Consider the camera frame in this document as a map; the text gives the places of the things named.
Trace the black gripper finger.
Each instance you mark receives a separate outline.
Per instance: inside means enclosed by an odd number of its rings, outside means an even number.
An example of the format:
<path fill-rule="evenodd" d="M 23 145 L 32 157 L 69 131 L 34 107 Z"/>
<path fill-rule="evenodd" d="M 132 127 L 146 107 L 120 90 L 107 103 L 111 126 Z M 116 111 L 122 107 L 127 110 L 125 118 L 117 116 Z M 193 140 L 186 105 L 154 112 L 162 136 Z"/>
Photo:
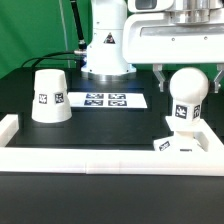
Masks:
<path fill-rule="evenodd" d="M 153 73 L 159 81 L 160 91 L 163 92 L 165 90 L 165 81 L 166 78 L 163 74 L 163 65 L 162 64 L 154 64 L 153 65 Z"/>
<path fill-rule="evenodd" d="M 212 93 L 218 93 L 221 88 L 221 80 L 224 78 L 224 64 L 217 65 L 217 74 L 210 82 L 210 91 Z"/>

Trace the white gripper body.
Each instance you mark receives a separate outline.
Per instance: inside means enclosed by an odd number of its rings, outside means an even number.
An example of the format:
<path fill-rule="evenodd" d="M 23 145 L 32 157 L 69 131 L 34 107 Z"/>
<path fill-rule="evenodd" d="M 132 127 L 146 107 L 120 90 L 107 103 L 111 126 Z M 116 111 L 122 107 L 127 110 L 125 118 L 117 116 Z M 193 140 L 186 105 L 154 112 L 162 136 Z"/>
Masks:
<path fill-rule="evenodd" d="M 168 13 L 130 16 L 124 25 L 123 56 L 133 64 L 224 63 L 224 9 L 204 24 L 173 24 Z"/>

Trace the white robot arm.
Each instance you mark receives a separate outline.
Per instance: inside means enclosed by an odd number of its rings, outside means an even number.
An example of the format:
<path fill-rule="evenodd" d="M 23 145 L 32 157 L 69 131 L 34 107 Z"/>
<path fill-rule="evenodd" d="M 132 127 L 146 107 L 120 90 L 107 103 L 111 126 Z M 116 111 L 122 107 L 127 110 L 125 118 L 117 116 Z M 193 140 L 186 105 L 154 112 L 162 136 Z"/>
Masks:
<path fill-rule="evenodd" d="M 224 79 L 224 0 L 91 0 L 86 77 L 118 80 L 150 64 L 161 90 L 167 64 L 215 64 Z"/>

